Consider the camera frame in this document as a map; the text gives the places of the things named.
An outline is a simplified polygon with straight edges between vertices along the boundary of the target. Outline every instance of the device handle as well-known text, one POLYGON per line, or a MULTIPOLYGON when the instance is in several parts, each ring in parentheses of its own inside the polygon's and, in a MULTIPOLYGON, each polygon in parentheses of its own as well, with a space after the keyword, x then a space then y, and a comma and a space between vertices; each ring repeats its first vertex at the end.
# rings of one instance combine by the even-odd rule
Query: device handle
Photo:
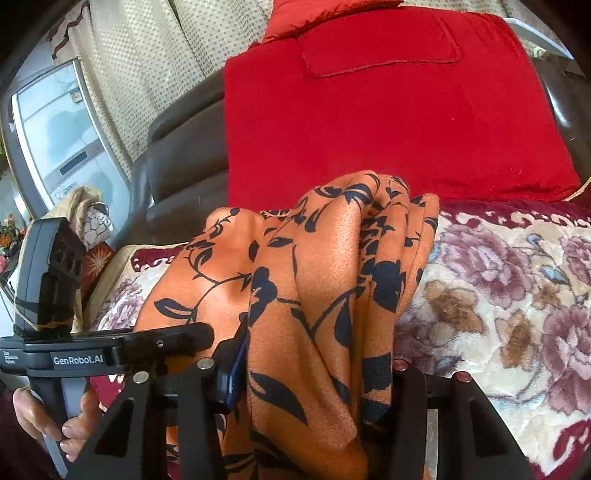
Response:
MULTIPOLYGON (((47 409, 55 424, 61 426, 72 417, 80 415, 80 401, 86 390, 86 378, 30 378, 31 392, 47 409)), ((43 437, 47 451, 60 477, 68 473, 69 461, 60 448, 60 442, 43 437)))

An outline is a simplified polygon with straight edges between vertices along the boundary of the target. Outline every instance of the brown leather sofa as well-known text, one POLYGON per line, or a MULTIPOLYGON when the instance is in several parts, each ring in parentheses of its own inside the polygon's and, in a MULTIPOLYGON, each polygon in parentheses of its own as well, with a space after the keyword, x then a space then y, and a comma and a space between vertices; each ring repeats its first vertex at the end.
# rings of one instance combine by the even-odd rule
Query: brown leather sofa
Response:
MULTIPOLYGON (((591 177, 591 85, 573 62, 564 60, 533 62, 584 183, 591 177)), ((132 169, 129 219, 117 236, 116 247, 188 241, 202 230, 212 211, 226 206, 223 97, 222 72, 217 72, 151 125, 148 149, 132 169)))

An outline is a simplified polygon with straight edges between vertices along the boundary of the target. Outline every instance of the screw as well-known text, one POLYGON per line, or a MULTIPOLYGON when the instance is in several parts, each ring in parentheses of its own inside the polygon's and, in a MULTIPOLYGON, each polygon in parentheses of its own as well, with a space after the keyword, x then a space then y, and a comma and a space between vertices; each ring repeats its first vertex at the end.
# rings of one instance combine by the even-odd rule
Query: screw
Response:
POLYGON ((406 360, 401 359, 401 358, 397 358, 392 363, 392 366, 394 367, 394 369, 397 372, 404 372, 406 369, 408 369, 408 362, 406 360))
POLYGON ((202 358, 199 362, 197 362, 197 368, 199 370, 209 370, 210 368, 213 368, 215 364, 216 363, 213 360, 213 358, 207 356, 205 358, 202 358))
POLYGON ((150 374, 148 372, 137 372, 134 375, 134 382, 135 383, 146 383, 148 381, 148 379, 150 378, 150 374))
POLYGON ((462 383, 470 383, 472 381, 472 376, 468 372, 458 372, 456 374, 456 378, 462 383))

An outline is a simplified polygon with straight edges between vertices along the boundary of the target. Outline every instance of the human hand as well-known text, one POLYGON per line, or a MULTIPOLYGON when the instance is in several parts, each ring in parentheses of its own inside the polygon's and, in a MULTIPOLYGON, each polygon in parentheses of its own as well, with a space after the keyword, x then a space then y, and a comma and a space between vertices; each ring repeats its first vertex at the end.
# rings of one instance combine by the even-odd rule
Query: human hand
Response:
POLYGON ((12 402, 22 429, 37 440, 41 440, 43 435, 56 441, 63 439, 60 447, 70 462, 76 460, 82 447, 99 424, 101 416, 99 398, 92 387, 82 395, 80 415, 65 422, 61 431, 48 415, 43 404, 33 397, 29 387, 17 389, 12 396, 12 402))

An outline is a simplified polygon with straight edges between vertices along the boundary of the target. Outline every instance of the red cushion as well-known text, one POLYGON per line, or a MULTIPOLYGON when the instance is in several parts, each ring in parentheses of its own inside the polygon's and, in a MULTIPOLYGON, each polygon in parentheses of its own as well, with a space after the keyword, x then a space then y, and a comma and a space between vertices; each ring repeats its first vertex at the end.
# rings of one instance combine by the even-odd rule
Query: red cushion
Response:
POLYGON ((340 15, 401 3, 402 0, 275 0, 262 42, 292 36, 340 15))
POLYGON ((363 169, 444 199, 579 186, 530 59, 499 17, 398 7, 339 17, 224 68, 229 204, 283 209, 363 169))

